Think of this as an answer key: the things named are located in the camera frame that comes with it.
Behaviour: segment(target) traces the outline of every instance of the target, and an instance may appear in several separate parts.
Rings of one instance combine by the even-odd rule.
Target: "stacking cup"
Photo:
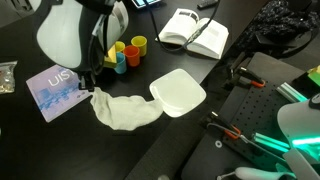
[[[126,56],[121,52],[117,52],[117,66],[114,70],[118,74],[123,74],[127,71]]]
[[[116,52],[123,52],[126,45],[122,41],[116,41]]]
[[[140,50],[138,47],[129,45],[124,48],[123,54],[126,56],[129,66],[136,67],[140,64]]]
[[[147,38],[144,36],[135,36],[131,39],[131,44],[140,49],[140,57],[147,54]]]

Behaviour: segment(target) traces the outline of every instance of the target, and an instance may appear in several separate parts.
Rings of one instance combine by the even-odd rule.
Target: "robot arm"
[[[36,38],[56,64],[78,73],[79,88],[93,90],[104,57],[128,26],[116,0],[30,0],[38,18]]]

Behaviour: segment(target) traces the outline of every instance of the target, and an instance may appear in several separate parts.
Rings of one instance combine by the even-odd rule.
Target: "blue cup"
[[[117,66],[114,70],[118,74],[123,74],[127,71],[126,56],[121,52],[117,52]]]

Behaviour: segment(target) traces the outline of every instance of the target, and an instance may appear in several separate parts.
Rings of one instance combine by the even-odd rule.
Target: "open book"
[[[159,34],[162,42],[183,45],[189,37],[209,18],[199,20],[199,16],[189,9],[177,9]],[[220,59],[229,32],[226,27],[212,20],[201,35],[187,46],[189,51]]]

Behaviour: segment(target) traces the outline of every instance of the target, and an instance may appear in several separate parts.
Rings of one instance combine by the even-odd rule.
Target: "book page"
[[[173,17],[165,25],[159,38],[165,38],[173,35],[183,36],[186,40],[194,32],[199,16],[188,9],[177,9]]]
[[[201,19],[197,28],[201,28],[204,24],[208,22],[209,18]],[[209,26],[202,32],[202,34],[193,42],[212,51],[216,54],[216,58],[221,58],[226,40],[228,38],[229,32],[226,27],[219,24],[218,22],[212,20]]]

